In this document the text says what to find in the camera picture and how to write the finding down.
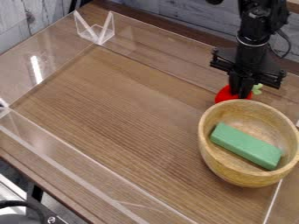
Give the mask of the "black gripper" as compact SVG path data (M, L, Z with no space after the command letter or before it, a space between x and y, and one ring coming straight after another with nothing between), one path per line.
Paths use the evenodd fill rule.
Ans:
M249 61L239 56L237 48L214 48L210 65L229 74L230 90L241 99L246 99L255 84L281 88L286 70L281 68L267 52L261 61Z

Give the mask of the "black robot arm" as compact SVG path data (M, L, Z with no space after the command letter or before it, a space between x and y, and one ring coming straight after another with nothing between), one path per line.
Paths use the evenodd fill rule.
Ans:
M227 73L231 94L246 99L257 84L281 88L286 70L269 55L269 41L277 33L286 37L290 10L286 0L238 0L238 10L238 46L215 48L210 65Z

